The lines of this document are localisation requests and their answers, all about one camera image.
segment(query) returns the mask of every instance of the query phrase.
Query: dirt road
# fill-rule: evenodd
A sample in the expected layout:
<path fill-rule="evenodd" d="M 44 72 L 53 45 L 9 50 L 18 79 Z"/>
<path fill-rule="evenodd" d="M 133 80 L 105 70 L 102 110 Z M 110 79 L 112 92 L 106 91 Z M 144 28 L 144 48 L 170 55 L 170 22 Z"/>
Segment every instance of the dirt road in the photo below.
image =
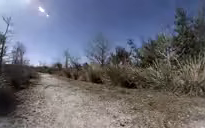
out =
<path fill-rule="evenodd" d="M 41 74 L 0 128 L 205 128 L 205 99 L 126 90 Z"/>

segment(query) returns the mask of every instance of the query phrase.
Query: blue sky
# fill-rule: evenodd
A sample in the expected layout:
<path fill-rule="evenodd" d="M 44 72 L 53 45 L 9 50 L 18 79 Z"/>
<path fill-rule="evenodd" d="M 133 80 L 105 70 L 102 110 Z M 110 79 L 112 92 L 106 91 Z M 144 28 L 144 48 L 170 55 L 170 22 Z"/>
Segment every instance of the blue sky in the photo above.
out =
<path fill-rule="evenodd" d="M 38 11 L 41 6 L 50 15 Z M 1 16 L 11 16 L 11 46 L 21 41 L 32 64 L 61 61 L 65 49 L 84 58 L 84 49 L 102 32 L 114 45 L 154 37 L 173 25 L 176 7 L 196 13 L 199 0 L 0 0 Z"/>

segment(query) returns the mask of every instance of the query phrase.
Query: dry grass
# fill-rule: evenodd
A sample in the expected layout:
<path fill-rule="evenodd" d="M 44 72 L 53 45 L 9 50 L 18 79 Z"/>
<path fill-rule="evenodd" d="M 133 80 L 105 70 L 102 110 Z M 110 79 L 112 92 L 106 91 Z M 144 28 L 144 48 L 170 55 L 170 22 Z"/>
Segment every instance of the dry grass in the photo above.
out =
<path fill-rule="evenodd" d="M 205 55 L 189 58 L 178 67 L 157 62 L 145 70 L 144 77 L 153 89 L 205 96 Z"/>

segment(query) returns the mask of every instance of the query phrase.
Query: dirt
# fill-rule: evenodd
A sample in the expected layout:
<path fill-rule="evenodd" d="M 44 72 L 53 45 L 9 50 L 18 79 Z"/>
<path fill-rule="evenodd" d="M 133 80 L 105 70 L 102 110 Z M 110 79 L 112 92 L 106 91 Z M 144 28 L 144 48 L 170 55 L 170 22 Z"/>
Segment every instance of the dirt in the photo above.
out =
<path fill-rule="evenodd" d="M 205 128 L 205 99 L 40 74 L 0 128 Z"/>

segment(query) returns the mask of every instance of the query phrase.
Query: bare tree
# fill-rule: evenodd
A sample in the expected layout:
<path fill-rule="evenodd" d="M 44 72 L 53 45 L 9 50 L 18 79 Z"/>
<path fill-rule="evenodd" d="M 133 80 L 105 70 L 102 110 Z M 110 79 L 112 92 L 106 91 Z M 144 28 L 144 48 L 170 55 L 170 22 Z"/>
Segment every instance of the bare tree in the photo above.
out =
<path fill-rule="evenodd" d="M 68 50 L 65 50 L 64 58 L 65 58 L 65 68 L 67 69 L 69 67 L 69 61 L 70 61 L 70 53 Z"/>
<path fill-rule="evenodd" d="M 12 50 L 12 64 L 25 65 L 27 63 L 27 60 L 24 59 L 25 53 L 25 46 L 22 43 L 17 42 Z"/>
<path fill-rule="evenodd" d="M 86 50 L 86 56 L 92 62 L 96 62 L 101 66 L 104 66 L 108 59 L 109 52 L 110 42 L 102 34 L 99 34 L 89 43 Z"/>
<path fill-rule="evenodd" d="M 3 57 L 6 55 L 7 34 L 9 33 L 12 18 L 2 17 L 2 19 L 6 24 L 6 29 L 4 32 L 0 31 L 0 73 L 2 72 Z"/>

